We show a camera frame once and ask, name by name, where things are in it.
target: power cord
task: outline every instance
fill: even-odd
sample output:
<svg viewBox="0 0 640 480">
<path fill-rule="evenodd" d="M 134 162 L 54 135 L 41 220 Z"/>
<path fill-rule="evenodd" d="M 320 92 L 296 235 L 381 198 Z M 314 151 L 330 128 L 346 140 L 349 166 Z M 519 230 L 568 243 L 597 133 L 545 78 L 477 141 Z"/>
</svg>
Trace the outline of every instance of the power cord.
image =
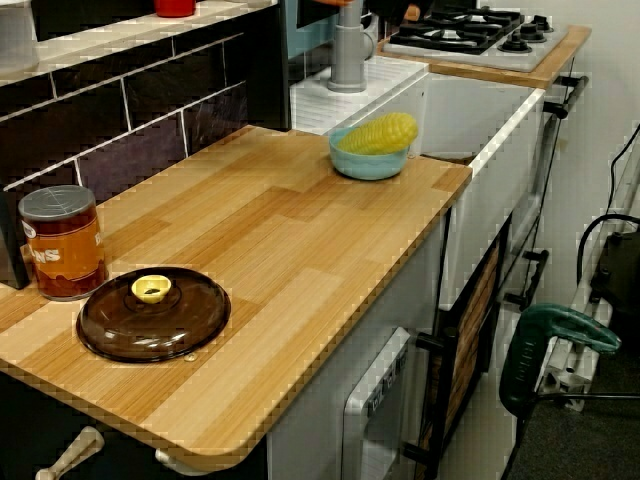
<svg viewBox="0 0 640 480">
<path fill-rule="evenodd" d="M 605 222 L 607 220 L 624 220 L 626 222 L 633 222 L 636 225 L 640 225 L 640 218 L 632 217 L 631 215 L 624 215 L 622 213 L 607 213 L 596 218 L 591 224 L 587 227 L 587 229 L 582 234 L 582 238 L 580 239 L 580 245 L 578 246 L 578 262 L 577 262 L 577 271 L 576 278 L 577 283 L 580 283 L 582 280 L 582 257 L 584 255 L 584 247 L 587 243 L 587 238 L 589 238 L 589 234 L 596 228 L 600 223 Z"/>
<path fill-rule="evenodd" d="M 613 192 L 615 191 L 615 186 L 616 186 L 616 171 L 615 171 L 616 162 L 620 160 L 622 158 L 622 155 L 624 155 L 624 153 L 629 149 L 629 147 L 631 146 L 635 138 L 638 136 L 639 132 L 640 132 L 640 124 L 638 124 L 635 132 L 633 132 L 633 135 L 631 135 L 631 138 L 629 139 L 627 144 L 624 146 L 622 151 L 616 156 L 616 158 L 613 159 L 613 162 L 611 162 L 611 187 L 609 190 L 609 201 L 607 202 L 606 213 L 609 213 L 609 210 L 611 209 L 611 203 L 613 203 Z"/>
</svg>

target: wooden handle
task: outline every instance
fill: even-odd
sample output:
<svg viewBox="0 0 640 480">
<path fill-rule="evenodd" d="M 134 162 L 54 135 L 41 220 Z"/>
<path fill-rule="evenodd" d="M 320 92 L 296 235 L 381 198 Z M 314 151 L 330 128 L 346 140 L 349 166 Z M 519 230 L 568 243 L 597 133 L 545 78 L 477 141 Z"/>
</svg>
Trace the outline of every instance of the wooden handle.
<svg viewBox="0 0 640 480">
<path fill-rule="evenodd" d="M 133 282 L 131 291 L 144 303 L 158 303 L 171 290 L 171 280 L 162 275 L 145 275 Z"/>
<path fill-rule="evenodd" d="M 104 438 L 93 427 L 84 427 L 71 445 L 51 467 L 40 470 L 36 480 L 57 480 L 94 453 L 102 450 Z"/>
<path fill-rule="evenodd" d="M 420 9 L 413 3 L 409 4 L 409 8 L 407 8 L 406 13 L 404 14 L 404 19 L 417 22 L 420 20 Z"/>
</svg>

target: white grout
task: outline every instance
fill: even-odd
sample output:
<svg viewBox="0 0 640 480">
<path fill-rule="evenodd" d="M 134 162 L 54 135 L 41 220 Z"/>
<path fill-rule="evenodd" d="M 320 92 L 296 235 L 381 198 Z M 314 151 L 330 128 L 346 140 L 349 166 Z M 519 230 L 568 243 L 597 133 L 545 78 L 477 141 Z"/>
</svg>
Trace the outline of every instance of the white grout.
<svg viewBox="0 0 640 480">
<path fill-rule="evenodd" d="M 187 128 L 184 124 L 184 110 L 180 110 L 180 125 L 182 126 L 182 141 L 184 142 L 184 158 L 189 156 L 189 148 L 187 147 Z"/>
<path fill-rule="evenodd" d="M 120 89 L 124 100 L 124 116 L 127 118 L 127 129 L 131 131 L 131 115 L 129 115 L 129 101 L 127 100 L 127 91 L 124 88 L 124 78 L 120 79 Z"/>
<path fill-rule="evenodd" d="M 3 190 L 5 192 L 9 191 L 12 188 L 15 188 L 15 187 L 17 187 L 19 185 L 22 185 L 23 183 L 28 182 L 29 180 L 33 180 L 34 178 L 39 177 L 40 175 L 43 175 L 45 173 L 49 173 L 49 172 L 55 170 L 56 168 L 61 167 L 62 165 L 66 165 L 68 163 L 75 162 L 76 159 L 79 156 L 88 155 L 89 153 L 94 152 L 94 151 L 98 150 L 99 148 L 104 148 L 104 147 L 106 147 L 107 145 L 109 145 L 109 144 L 111 144 L 113 142 L 117 142 L 118 140 L 122 140 L 126 136 L 131 135 L 132 133 L 138 132 L 138 131 L 142 130 L 143 128 L 146 128 L 146 127 L 148 127 L 150 125 L 153 125 L 154 123 L 158 123 L 158 122 L 160 122 L 162 120 L 166 120 L 167 118 L 169 118 L 172 115 L 175 115 L 176 113 L 182 113 L 187 108 L 191 108 L 191 107 L 193 107 L 194 105 L 197 105 L 200 102 L 205 102 L 205 101 L 215 97 L 216 95 L 220 95 L 221 93 L 224 93 L 224 92 L 226 92 L 228 90 L 231 90 L 232 88 L 235 88 L 235 87 L 237 87 L 239 85 L 242 85 L 243 83 L 245 83 L 245 82 L 238 82 L 235 85 L 231 85 L 230 87 L 223 88 L 222 90 L 219 90 L 216 93 L 212 93 L 211 95 L 207 95 L 206 97 L 203 97 L 203 98 L 200 98 L 198 100 L 195 100 L 195 101 L 193 101 L 193 102 L 191 102 L 191 103 L 189 103 L 189 104 L 187 104 L 187 105 L 185 105 L 183 107 L 180 107 L 180 108 L 178 108 L 176 110 L 173 110 L 173 111 L 171 111 L 169 113 L 165 113 L 161 117 L 155 118 L 155 119 L 151 120 L 150 122 L 147 122 L 147 123 L 145 123 L 143 125 L 140 125 L 139 127 L 136 127 L 136 128 L 134 128 L 133 130 L 131 130 L 129 132 L 121 133 L 120 135 L 118 135 L 116 137 L 113 137 L 113 138 L 111 138 L 111 139 L 109 139 L 109 140 L 107 140 L 105 142 L 102 142 L 101 144 L 96 145 L 95 147 L 91 147 L 91 148 L 88 148 L 87 150 L 84 150 L 82 153 L 79 153 L 78 155 L 74 155 L 73 157 L 67 158 L 67 159 L 65 159 L 65 160 L 63 160 L 61 162 L 58 162 L 58 163 L 56 163 L 54 165 L 51 165 L 51 166 L 47 167 L 44 170 L 40 170 L 39 172 L 36 172 L 36 173 L 28 175 L 28 176 L 26 176 L 24 178 L 21 178 L 17 182 L 13 182 L 13 183 L 5 186 L 3 188 Z"/>
<path fill-rule="evenodd" d="M 125 77 L 128 77 L 130 75 L 135 75 L 136 73 L 140 73 L 140 72 L 142 72 L 144 70 L 148 70 L 150 68 L 157 67 L 158 65 L 162 65 L 163 63 L 168 63 L 168 62 L 170 62 L 172 60 L 176 60 L 178 58 L 186 57 L 187 55 L 199 52 L 201 50 L 205 50 L 205 49 L 207 49 L 207 48 L 209 48 L 209 47 L 211 47 L 213 45 L 216 45 L 218 43 L 226 42 L 227 40 L 231 40 L 231 39 L 239 37 L 241 35 L 244 35 L 244 32 L 238 33 L 236 35 L 231 35 L 230 37 L 223 38 L 222 40 L 216 40 L 215 42 L 211 42 L 211 43 L 208 43 L 208 44 L 203 45 L 201 47 L 194 48 L 193 50 L 189 50 L 188 52 L 180 53 L 180 54 L 174 56 L 173 58 L 166 58 L 164 60 L 160 60 L 158 62 L 155 62 L 155 63 L 152 63 L 150 65 L 147 65 L 145 67 L 136 68 L 135 70 L 131 70 L 130 72 L 123 73 L 122 75 L 117 75 L 115 77 L 108 78 L 107 80 L 103 80 L 102 82 L 98 82 L 98 83 L 95 83 L 93 85 L 89 85 L 87 87 L 79 88 L 78 90 L 75 90 L 73 92 L 67 93 L 66 95 L 63 95 L 61 97 L 56 97 L 56 98 L 53 98 L 51 100 L 46 100 L 46 101 L 38 103 L 36 105 L 32 105 L 31 107 L 24 108 L 22 110 L 18 110 L 17 112 L 13 112 L 13 113 L 10 113 L 9 115 L 5 115 L 4 117 L 0 117 L 0 122 L 3 122 L 5 120 L 8 120 L 8 119 L 13 118 L 13 117 L 17 117 L 17 116 L 23 115 L 23 114 L 25 114 L 27 112 L 30 112 L 31 110 L 34 110 L 36 108 L 46 107 L 47 105 L 50 105 L 52 103 L 58 102 L 59 100 L 67 100 L 67 99 L 75 97 L 76 95 L 79 95 L 81 93 L 88 92 L 90 90 L 94 90 L 94 89 L 96 89 L 98 87 L 102 87 L 103 85 L 106 85 L 108 83 L 116 82 L 117 80 L 121 80 L 121 79 L 123 79 Z"/>
<path fill-rule="evenodd" d="M 224 74 L 224 86 L 227 86 L 227 58 L 225 56 L 224 43 L 222 44 L 222 72 Z"/>
<path fill-rule="evenodd" d="M 58 98 L 58 91 L 56 90 L 56 83 L 53 81 L 53 73 L 49 72 L 49 81 L 51 82 L 51 91 L 53 92 L 53 98 Z"/>
<path fill-rule="evenodd" d="M 76 177 L 78 178 L 78 185 L 83 187 L 82 185 L 82 177 L 80 176 L 80 165 L 78 165 L 78 158 L 73 159 L 73 165 L 76 167 Z"/>
</svg>

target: dark tile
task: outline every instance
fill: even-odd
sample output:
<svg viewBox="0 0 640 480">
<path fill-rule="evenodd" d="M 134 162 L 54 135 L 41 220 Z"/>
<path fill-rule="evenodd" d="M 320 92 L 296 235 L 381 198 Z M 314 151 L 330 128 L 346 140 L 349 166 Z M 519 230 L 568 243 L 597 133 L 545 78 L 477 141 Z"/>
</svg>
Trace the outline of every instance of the dark tile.
<svg viewBox="0 0 640 480">
<path fill-rule="evenodd" d="M 5 197 L 9 205 L 9 214 L 15 222 L 16 234 L 20 245 L 26 243 L 24 230 L 20 224 L 20 214 L 18 213 L 18 203 L 20 203 L 20 200 L 31 192 L 35 192 L 41 188 L 77 184 L 78 177 L 76 175 L 75 165 L 68 163 L 5 192 Z"/>
<path fill-rule="evenodd" d="M 222 90 L 222 45 L 217 44 L 125 78 L 133 126 Z"/>
<path fill-rule="evenodd" d="M 165 38 L 148 45 L 141 45 L 130 50 L 64 68 L 53 72 L 52 75 L 58 95 L 64 95 L 79 88 L 170 58 L 172 54 L 171 39 Z"/>
<path fill-rule="evenodd" d="M 151 0 L 33 0 L 31 7 L 41 42 L 154 12 Z"/>
<path fill-rule="evenodd" d="M 0 116 L 29 108 L 53 98 L 48 75 L 29 78 L 0 87 Z"/>
<path fill-rule="evenodd" d="M 194 48 L 203 47 L 223 38 L 242 33 L 244 31 L 244 23 L 242 18 L 234 18 L 176 35 L 173 37 L 176 45 L 176 54 L 188 52 Z"/>
<path fill-rule="evenodd" d="M 304 80 L 304 57 L 305 54 L 301 53 L 300 55 L 296 55 L 295 57 L 289 59 L 287 65 L 289 70 L 289 86 Z"/>
<path fill-rule="evenodd" d="M 240 35 L 224 42 L 224 68 L 227 76 L 227 86 L 244 82 L 249 74 L 249 62 L 247 57 L 249 45 L 247 36 Z"/>
<path fill-rule="evenodd" d="M 184 111 L 189 155 L 208 147 L 247 124 L 247 89 L 244 84 Z"/>
<path fill-rule="evenodd" d="M 119 82 L 0 122 L 0 181 L 13 183 L 126 130 Z"/>
<path fill-rule="evenodd" d="M 323 43 L 307 52 L 307 77 L 331 66 L 333 42 Z"/>
<path fill-rule="evenodd" d="M 178 114 L 78 159 L 82 183 L 98 203 L 185 158 Z"/>
</svg>

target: tile backsplash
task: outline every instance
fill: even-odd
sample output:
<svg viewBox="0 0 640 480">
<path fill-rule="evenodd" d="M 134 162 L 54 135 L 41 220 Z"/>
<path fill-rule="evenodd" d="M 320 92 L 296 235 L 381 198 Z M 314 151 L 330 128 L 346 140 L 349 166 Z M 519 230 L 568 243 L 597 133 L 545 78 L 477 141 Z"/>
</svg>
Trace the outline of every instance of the tile backsplash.
<svg viewBox="0 0 640 480">
<path fill-rule="evenodd" d="M 81 184 L 104 202 L 245 126 L 242 25 L 0 87 L 0 182 L 14 217 L 19 200 L 44 186 Z"/>
</svg>

